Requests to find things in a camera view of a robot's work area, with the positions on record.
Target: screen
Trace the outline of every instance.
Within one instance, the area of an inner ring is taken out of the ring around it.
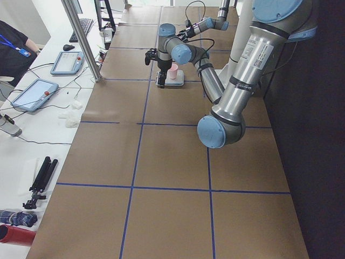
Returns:
[[[14,107],[32,108],[37,101],[45,97],[44,92],[48,91],[53,84],[37,81],[29,89],[27,89],[15,102]]]
[[[73,71],[77,57],[78,57],[78,52],[64,52],[64,53],[62,53],[54,71],[55,72]]]

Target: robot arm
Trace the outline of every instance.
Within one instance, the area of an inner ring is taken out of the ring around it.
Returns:
[[[218,11],[218,19],[208,17],[193,25],[190,20],[186,20],[187,29],[180,31],[178,36],[182,41],[186,42],[188,38],[192,38],[208,29],[226,31],[229,26],[229,22],[226,20],[227,13],[229,12],[229,4],[230,0],[222,0]]]
[[[273,49],[288,40],[308,39],[315,34],[318,0],[254,0],[252,10],[250,38],[225,89],[204,49],[184,43],[175,35],[172,24],[159,28],[158,51],[151,57],[161,69],[158,84],[164,87],[172,59],[179,64],[193,63],[213,103],[210,115],[202,118],[197,127],[201,142],[210,148],[232,144],[244,135],[242,111]]]

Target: lanyard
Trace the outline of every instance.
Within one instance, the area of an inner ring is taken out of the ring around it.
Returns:
[[[1,44],[3,44],[3,45],[6,45],[6,46],[9,46],[9,47],[11,47],[11,48],[13,48],[13,49],[15,49],[15,50],[19,50],[19,48],[17,48],[16,46],[14,46],[8,39],[6,39],[4,36],[2,36],[1,34],[0,34],[0,38],[2,38],[5,42],[3,42],[3,41],[0,41],[0,43]]]

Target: red cylinder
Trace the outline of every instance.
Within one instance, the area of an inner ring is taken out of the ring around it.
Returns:
[[[35,235],[35,231],[5,224],[0,226],[0,243],[30,247]]]

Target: white desk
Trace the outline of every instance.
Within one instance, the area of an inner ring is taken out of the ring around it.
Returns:
[[[58,53],[63,50],[63,45],[68,43],[72,34],[72,27],[69,23],[61,26],[60,30],[48,41],[41,54],[37,57],[31,67],[36,67],[46,63],[54,63]],[[94,23],[90,33],[87,35],[93,56],[96,57],[100,51],[100,47],[104,47],[101,37],[99,36],[97,23]],[[72,43],[75,46],[73,51],[81,51],[78,43]],[[42,79],[53,81],[59,84],[59,87],[64,87],[76,76],[80,75],[84,68],[88,65],[86,61],[83,67],[75,76],[61,76],[56,77],[50,75],[52,66],[40,67],[34,72]],[[24,90],[37,77],[28,72],[19,82],[16,89]],[[74,101],[74,97],[79,91],[77,101],[82,103],[80,110],[74,110],[75,113],[81,117],[88,99],[91,95],[94,86],[93,76],[89,69],[77,79],[82,89],[76,83],[71,83],[69,86],[55,93],[44,106],[57,105],[66,107]],[[13,100],[19,93],[12,93],[9,96]],[[6,101],[0,111],[2,114],[7,114],[10,117],[15,117],[21,112],[15,111],[8,101]],[[35,111],[35,113],[25,113],[15,119],[16,124],[23,130],[20,137],[26,140],[33,140],[37,142],[66,142],[71,143],[77,128],[66,128],[65,119],[59,119],[58,116],[62,112],[72,110],[71,107],[67,109],[60,109],[57,107],[47,107],[42,110]],[[47,199],[38,201],[38,208],[32,210],[38,216],[38,222],[29,230],[36,231],[42,220],[45,208],[49,202],[51,192],[54,189],[57,178],[61,172],[62,166],[66,159],[70,145],[49,145],[49,144],[35,144],[28,143],[19,138],[13,138],[4,132],[0,132],[0,161],[1,161],[1,181],[0,181],[0,209],[10,211],[25,211],[22,203],[26,203],[31,199],[31,192],[29,187],[32,185],[34,171],[36,173],[40,169],[44,158],[50,156],[51,159],[58,159],[59,162],[55,168],[53,176],[49,185],[46,188]],[[14,246],[10,244],[0,244],[1,258],[7,259],[21,259],[26,258],[29,247]]]

